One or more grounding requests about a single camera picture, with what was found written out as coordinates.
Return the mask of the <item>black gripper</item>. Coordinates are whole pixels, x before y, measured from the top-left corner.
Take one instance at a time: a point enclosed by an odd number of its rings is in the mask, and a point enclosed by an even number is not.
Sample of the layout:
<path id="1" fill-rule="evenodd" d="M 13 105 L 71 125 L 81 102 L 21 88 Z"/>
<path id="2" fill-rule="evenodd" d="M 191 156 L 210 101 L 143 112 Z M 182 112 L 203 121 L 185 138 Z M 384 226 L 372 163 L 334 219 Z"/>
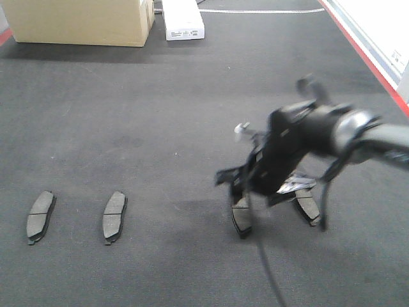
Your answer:
<path id="1" fill-rule="evenodd" d="M 299 79 L 296 87 L 306 100 L 270 113 L 263 144 L 251 153 L 249 161 L 216 172 L 215 186 L 229 184 L 233 205 L 248 192 L 277 194 L 309 152 L 335 155 L 332 132 L 351 107 L 335 105 L 325 87 L 311 74 Z"/>

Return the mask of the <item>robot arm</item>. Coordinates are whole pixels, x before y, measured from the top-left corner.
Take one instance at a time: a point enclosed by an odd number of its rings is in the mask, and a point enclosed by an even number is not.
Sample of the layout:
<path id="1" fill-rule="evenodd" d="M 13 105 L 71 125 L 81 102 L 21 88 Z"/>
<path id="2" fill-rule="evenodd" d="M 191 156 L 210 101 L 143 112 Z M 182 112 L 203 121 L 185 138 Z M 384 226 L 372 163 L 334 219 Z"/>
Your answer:
<path id="1" fill-rule="evenodd" d="M 408 153 L 408 126 L 383 123 L 369 111 L 334 103 L 311 75 L 297 81 L 297 90 L 305 100 L 273 110 L 266 131 L 236 127 L 236 133 L 249 135 L 255 146 L 244 165 L 215 175 L 216 185 L 230 184 L 234 201 L 247 191 L 276 194 L 309 153 L 335 159 L 322 177 L 326 182 L 346 164 Z"/>

